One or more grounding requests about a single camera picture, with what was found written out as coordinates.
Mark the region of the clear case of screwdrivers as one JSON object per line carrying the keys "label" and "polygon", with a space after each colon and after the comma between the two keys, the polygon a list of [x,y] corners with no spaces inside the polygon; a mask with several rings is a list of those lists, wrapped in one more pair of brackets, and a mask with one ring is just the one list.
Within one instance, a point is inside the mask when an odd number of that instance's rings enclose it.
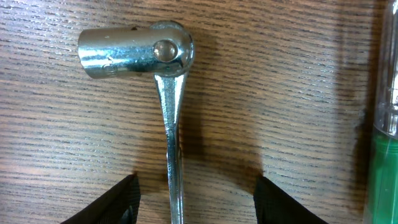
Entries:
{"label": "clear case of screwdrivers", "polygon": [[384,11],[364,223],[397,223],[397,0]]}

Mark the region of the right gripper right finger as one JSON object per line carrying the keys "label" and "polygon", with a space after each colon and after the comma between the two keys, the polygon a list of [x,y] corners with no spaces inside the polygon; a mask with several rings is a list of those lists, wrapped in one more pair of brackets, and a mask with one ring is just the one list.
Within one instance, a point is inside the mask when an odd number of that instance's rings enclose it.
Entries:
{"label": "right gripper right finger", "polygon": [[258,224],[327,224],[266,177],[257,178],[253,199]]}

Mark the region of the silver socket wrench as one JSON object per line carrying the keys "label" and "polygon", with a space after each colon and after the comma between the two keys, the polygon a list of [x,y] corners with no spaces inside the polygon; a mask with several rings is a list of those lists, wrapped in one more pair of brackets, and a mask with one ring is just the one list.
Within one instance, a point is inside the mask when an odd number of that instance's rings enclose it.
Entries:
{"label": "silver socket wrench", "polygon": [[179,117],[195,43],[183,25],[158,21],[147,28],[87,29],[78,37],[78,57],[93,79],[151,74],[159,96],[167,144],[170,216],[184,223]]}

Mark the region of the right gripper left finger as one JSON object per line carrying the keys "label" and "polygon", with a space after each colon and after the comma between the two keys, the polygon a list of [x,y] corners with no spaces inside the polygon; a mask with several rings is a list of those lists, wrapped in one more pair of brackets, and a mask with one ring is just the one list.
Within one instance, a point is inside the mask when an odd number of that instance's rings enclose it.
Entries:
{"label": "right gripper left finger", "polygon": [[62,224],[136,224],[140,200],[139,179],[131,174]]}

